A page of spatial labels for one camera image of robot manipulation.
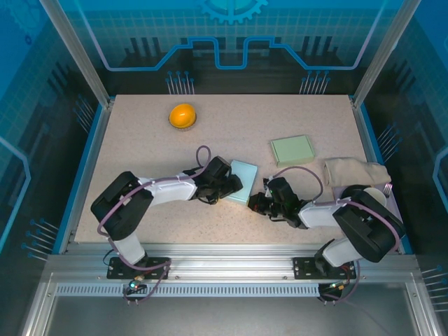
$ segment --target cyan block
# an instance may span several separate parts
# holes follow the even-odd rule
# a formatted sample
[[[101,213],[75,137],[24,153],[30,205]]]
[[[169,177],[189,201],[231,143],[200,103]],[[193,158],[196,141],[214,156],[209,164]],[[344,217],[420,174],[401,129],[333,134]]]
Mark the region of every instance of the cyan block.
[[[241,183],[243,184],[243,188],[240,191],[234,192],[233,194],[227,196],[225,199],[247,205],[258,168],[253,164],[236,160],[233,160],[232,163],[230,163],[230,166],[232,168],[232,174],[239,177]]]

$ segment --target beige table surface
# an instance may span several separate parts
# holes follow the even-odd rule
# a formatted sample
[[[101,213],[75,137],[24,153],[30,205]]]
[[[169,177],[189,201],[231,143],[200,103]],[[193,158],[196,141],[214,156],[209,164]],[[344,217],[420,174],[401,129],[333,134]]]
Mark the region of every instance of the beige table surface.
[[[181,132],[168,122],[175,105],[194,105],[197,122]],[[258,166],[252,193],[263,191],[263,177],[279,169],[270,140],[307,134],[316,159],[305,167],[323,178],[323,159],[365,160],[358,129],[345,95],[119,95],[115,99],[103,144],[76,232],[77,242],[103,242],[90,212],[95,198],[123,171],[139,177],[172,176],[196,167],[195,151],[208,145],[212,155]],[[299,198],[319,191],[311,175],[284,174]],[[332,200],[325,187],[320,200]],[[299,230],[273,223],[240,204],[221,200],[171,202],[146,212],[137,229],[143,243],[307,244],[341,237],[337,228]]]

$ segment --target white cloth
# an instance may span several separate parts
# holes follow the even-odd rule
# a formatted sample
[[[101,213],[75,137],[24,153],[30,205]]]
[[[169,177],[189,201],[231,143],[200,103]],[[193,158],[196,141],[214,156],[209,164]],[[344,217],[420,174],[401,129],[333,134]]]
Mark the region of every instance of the white cloth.
[[[353,184],[374,186],[391,182],[391,177],[385,166],[378,163],[361,162],[353,157],[327,159],[323,170],[327,185],[331,187]]]

